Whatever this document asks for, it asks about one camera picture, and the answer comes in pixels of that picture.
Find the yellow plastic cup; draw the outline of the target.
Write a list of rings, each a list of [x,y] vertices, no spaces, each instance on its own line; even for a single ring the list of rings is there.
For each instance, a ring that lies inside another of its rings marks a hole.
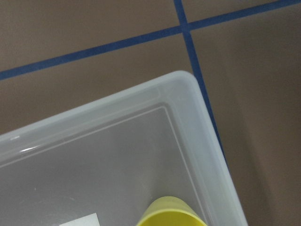
[[[205,226],[206,223],[183,200],[174,196],[164,196],[149,205],[137,225]]]

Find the clear plastic storage box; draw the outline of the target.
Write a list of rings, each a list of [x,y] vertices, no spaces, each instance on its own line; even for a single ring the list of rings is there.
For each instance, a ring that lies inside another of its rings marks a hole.
[[[136,225],[163,196],[247,221],[196,78],[172,72],[0,137],[0,223]]]

